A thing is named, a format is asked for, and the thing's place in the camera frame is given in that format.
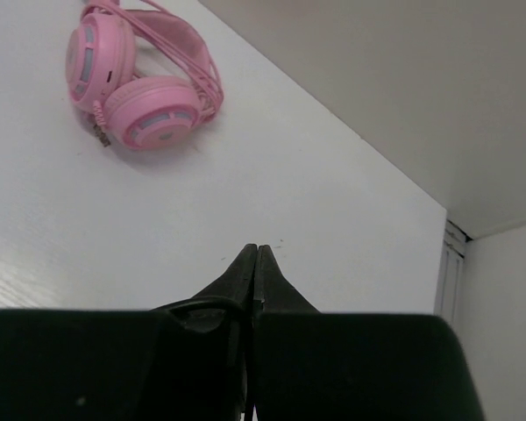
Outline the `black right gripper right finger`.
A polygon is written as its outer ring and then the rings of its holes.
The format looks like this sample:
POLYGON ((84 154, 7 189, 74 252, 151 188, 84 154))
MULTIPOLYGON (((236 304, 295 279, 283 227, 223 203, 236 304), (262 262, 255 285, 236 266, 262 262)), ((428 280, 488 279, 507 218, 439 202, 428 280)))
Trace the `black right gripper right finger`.
POLYGON ((269 246, 254 269, 254 405, 260 420, 481 420, 452 328, 421 314, 325 313, 269 246))

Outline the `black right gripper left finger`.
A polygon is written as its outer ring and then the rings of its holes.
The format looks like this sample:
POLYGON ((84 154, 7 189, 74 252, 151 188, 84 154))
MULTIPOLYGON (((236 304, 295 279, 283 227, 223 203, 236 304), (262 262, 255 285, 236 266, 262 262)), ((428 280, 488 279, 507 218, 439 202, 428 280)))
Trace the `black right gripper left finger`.
POLYGON ((153 310, 0 309, 0 420, 250 420, 258 248, 153 310))

